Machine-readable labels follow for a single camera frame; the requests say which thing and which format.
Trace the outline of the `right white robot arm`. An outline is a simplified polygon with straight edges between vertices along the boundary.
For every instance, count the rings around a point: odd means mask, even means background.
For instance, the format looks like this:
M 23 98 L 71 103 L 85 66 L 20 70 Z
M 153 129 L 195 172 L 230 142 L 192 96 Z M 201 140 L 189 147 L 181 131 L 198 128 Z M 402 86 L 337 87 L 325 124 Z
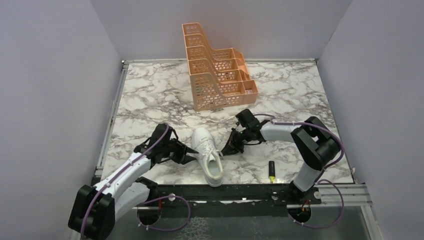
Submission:
M 274 119 L 259 121 L 255 116 L 238 116 L 242 131 L 232 128 L 222 149 L 224 156 L 244 152 L 246 145 L 264 142 L 294 143 L 304 161 L 288 190 L 289 199 L 300 204 L 309 196 L 309 190 L 328 168 L 336 156 L 343 156 L 340 139 L 315 116 L 302 122 L 277 122 Z

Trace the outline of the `white sneaker shoe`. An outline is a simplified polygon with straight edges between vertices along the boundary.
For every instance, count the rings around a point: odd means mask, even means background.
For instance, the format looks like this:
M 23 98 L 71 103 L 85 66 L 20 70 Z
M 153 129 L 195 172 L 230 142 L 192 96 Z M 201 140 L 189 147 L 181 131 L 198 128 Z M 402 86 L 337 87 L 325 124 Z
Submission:
M 223 183 L 224 169 L 221 163 L 222 153 L 217 149 L 211 133 L 204 127 L 196 128 L 191 137 L 192 149 L 197 151 L 206 182 L 211 187 L 219 187 Z

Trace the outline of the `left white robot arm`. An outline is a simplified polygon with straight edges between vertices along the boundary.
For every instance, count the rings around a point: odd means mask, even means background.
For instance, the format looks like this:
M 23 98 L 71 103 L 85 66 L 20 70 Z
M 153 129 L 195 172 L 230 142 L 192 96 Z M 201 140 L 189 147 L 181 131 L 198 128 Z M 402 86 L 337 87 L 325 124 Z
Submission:
M 139 181 L 157 164 L 171 160 L 185 165 L 195 160 L 197 151 L 179 141 L 178 136 L 172 137 L 176 134 L 167 123 L 158 124 L 109 177 L 93 186 L 83 185 L 76 194 L 67 226 L 77 231 L 82 240 L 105 240 L 115 222 L 133 207 L 178 199 L 173 193 L 157 197 L 155 182 Z

